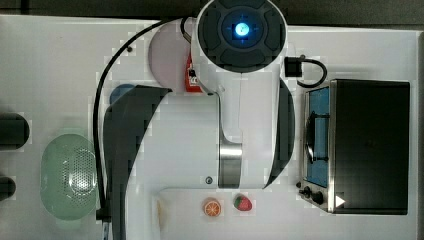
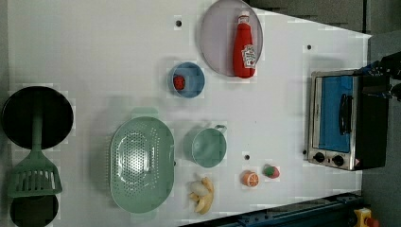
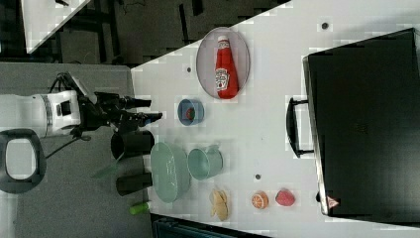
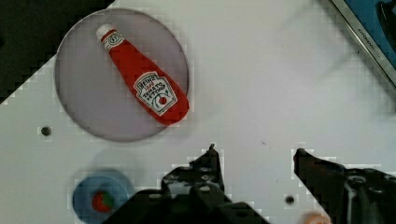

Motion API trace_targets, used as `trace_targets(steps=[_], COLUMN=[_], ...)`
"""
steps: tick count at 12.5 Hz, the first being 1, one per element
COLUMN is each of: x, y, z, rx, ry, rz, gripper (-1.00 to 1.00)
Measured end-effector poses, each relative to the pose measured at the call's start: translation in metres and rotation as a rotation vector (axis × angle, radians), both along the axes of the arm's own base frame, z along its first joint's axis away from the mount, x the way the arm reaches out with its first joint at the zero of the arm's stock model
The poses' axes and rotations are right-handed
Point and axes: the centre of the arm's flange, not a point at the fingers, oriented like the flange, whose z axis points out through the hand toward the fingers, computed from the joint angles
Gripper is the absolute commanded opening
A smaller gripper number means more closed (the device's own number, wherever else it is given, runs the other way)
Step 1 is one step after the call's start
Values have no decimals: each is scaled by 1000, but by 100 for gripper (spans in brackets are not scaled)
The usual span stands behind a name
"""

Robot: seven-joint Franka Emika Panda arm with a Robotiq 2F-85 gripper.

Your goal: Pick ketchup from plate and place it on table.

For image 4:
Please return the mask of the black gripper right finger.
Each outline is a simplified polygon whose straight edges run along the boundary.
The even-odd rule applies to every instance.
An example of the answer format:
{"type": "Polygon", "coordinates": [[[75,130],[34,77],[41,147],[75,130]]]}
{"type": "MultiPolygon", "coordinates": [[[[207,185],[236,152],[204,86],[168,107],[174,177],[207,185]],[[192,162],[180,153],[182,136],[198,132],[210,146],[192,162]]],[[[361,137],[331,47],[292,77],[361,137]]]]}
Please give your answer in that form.
{"type": "Polygon", "coordinates": [[[396,224],[396,177],[373,168],[346,168],[299,148],[294,173],[332,224],[396,224]]]}

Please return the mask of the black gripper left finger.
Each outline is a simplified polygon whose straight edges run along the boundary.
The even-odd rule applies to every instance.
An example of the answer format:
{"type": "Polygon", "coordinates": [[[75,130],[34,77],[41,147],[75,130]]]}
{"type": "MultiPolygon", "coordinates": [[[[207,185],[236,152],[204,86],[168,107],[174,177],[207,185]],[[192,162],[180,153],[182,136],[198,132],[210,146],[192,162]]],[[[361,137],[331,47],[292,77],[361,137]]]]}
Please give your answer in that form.
{"type": "Polygon", "coordinates": [[[159,189],[135,193],[103,224],[270,224],[247,203],[224,192],[214,146],[165,175],[159,189]]]}

